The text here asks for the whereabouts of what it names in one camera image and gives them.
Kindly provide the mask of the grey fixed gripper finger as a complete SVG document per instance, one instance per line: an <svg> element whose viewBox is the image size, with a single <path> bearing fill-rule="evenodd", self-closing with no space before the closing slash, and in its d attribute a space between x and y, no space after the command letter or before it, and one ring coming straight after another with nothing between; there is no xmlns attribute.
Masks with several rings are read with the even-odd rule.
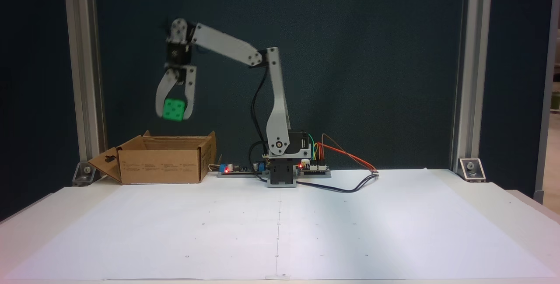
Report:
<svg viewBox="0 0 560 284"><path fill-rule="evenodd" d="M195 84L185 84L186 106L183 114L183 120L188 120L192 115L194 109L195 92Z"/></svg>

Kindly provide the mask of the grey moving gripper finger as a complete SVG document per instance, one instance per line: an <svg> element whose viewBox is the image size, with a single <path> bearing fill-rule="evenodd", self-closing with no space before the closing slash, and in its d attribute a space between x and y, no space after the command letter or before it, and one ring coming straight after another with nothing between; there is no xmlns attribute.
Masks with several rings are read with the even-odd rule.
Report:
<svg viewBox="0 0 560 284"><path fill-rule="evenodd" d="M159 118L163 118L164 102L169 92L174 88L178 81L178 76L175 70L167 70L162 77L157 90L155 98L155 110Z"/></svg>

